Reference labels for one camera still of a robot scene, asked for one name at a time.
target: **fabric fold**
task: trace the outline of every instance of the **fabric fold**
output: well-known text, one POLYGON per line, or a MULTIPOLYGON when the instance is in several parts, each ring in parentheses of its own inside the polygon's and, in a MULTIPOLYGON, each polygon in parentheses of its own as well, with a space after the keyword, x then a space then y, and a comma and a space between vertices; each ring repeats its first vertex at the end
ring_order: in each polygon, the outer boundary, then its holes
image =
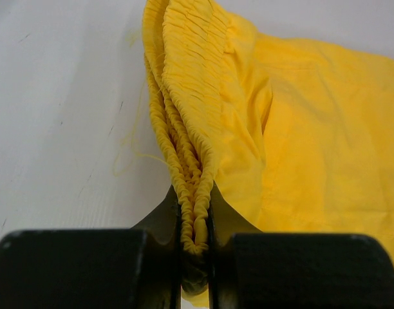
POLYGON ((368 234, 394 262, 394 60, 264 35, 211 0, 148 0, 142 38, 186 290, 207 282, 213 181, 261 230, 368 234))

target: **black clamp jaw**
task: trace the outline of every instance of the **black clamp jaw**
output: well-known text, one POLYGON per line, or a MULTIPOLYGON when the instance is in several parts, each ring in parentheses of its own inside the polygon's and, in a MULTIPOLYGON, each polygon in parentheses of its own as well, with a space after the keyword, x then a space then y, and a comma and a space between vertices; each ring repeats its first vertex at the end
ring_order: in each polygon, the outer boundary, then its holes
MULTIPOLYGON (((13 232, 0 241, 0 309, 179 308, 192 281, 180 225, 171 187, 131 229, 13 232)), ((394 308, 394 268, 373 238, 264 234, 217 186, 207 225, 207 279, 197 279, 212 309, 394 308)))

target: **white table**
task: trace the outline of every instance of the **white table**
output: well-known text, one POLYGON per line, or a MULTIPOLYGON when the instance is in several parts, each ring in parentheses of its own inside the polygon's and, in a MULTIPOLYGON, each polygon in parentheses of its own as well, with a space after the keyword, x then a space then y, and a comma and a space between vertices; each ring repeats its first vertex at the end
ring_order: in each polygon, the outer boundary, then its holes
MULTIPOLYGON (((262 32, 394 58, 394 0, 249 2, 220 1, 262 32)), ((144 3, 0 0, 0 237, 130 227, 164 197, 166 166, 135 154, 161 157, 140 92, 144 3)))

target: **yellow thread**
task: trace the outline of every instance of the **yellow thread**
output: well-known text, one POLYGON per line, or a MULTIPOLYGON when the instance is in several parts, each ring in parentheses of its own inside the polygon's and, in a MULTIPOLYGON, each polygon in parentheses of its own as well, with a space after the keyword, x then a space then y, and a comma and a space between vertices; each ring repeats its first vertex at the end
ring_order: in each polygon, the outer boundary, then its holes
POLYGON ((129 145, 130 145, 130 150, 131 150, 131 152, 132 152, 134 155, 136 155, 137 157, 155 159, 155 160, 160 161, 160 162, 162 162, 163 164, 165 164, 165 165, 168 166, 167 162, 165 162, 163 159, 161 159, 161 158, 159 158, 159 157, 157 157, 157 156, 154 156, 154 155, 152 155, 152 154, 141 153, 140 151, 138 151, 138 150, 135 148, 135 133, 136 133, 136 130, 137 130, 137 127, 138 127, 138 121, 140 120, 140 116, 141 116, 140 107, 141 107, 141 103, 142 103, 142 94, 143 94, 143 90, 144 90, 144 87, 145 87, 146 83, 147 83, 147 81, 145 80, 145 81, 143 82, 142 86, 141 86, 140 96, 139 96, 139 98, 138 98, 138 104, 137 104, 136 116, 135 116, 133 128, 132 128, 132 130, 121 140, 120 149, 118 150, 117 157, 114 159, 114 162, 113 162, 113 175, 114 175, 114 177, 119 177, 119 176, 125 174, 126 172, 128 172, 128 170, 130 169, 130 167, 132 166, 132 164, 133 164, 133 162, 134 162, 134 160, 131 159, 130 163, 129 163, 127 166, 125 166, 122 170, 120 170, 120 171, 117 170, 117 163, 118 163, 118 161, 120 160, 121 150, 122 150, 122 148, 123 148, 124 146, 126 146, 128 143, 129 143, 129 145))
POLYGON ((126 41, 129 43, 129 47, 133 47, 133 45, 138 41, 141 36, 141 29, 137 30, 128 30, 126 35, 126 41))

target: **yellow fabric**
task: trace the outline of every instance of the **yellow fabric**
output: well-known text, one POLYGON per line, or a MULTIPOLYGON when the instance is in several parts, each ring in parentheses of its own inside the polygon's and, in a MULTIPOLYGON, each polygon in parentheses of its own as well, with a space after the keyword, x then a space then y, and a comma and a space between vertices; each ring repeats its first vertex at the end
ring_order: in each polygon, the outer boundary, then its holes
POLYGON ((394 262, 393 60, 263 35, 211 0, 148 0, 142 30, 185 251, 207 250, 215 180, 261 230, 368 234, 394 262))

